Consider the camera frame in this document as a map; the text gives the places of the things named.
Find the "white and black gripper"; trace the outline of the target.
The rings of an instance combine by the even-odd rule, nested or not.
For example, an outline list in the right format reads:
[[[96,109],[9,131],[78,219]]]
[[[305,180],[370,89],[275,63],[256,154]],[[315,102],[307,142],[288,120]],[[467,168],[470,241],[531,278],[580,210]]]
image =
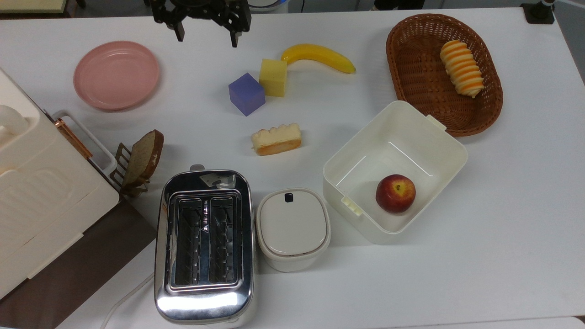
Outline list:
[[[230,32],[232,47],[238,46],[239,37],[250,31],[251,13],[246,0],[152,0],[151,8],[156,22],[163,22],[183,42],[186,17],[220,22]]]

